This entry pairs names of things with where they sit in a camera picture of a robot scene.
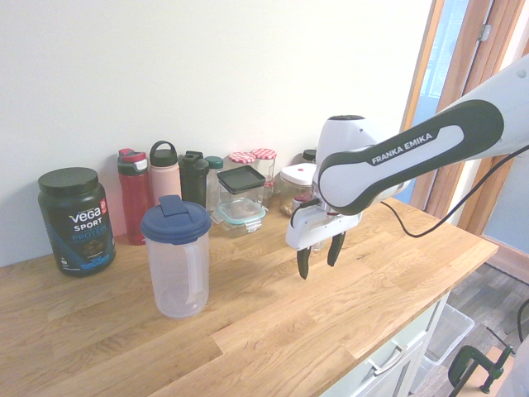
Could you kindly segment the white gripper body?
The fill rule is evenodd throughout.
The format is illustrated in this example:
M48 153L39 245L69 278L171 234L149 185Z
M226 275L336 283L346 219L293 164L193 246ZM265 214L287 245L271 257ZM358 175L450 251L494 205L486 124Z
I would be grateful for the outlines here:
M286 242L301 251L356 227L362 215L362 212L352 216L330 215L317 205L298 208L290 218Z

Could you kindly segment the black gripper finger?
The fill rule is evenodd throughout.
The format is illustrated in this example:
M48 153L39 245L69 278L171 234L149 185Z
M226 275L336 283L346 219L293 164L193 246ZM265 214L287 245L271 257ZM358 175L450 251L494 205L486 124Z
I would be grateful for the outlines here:
M335 265L338 259L338 256L340 255L341 248L343 247L345 238L346 238L346 232L336 234L335 236L332 237L331 246L327 253L327 264L329 266L333 267Z
M311 251L312 251L312 248L310 246L297 251L298 273L304 280L308 276L309 258L311 255Z

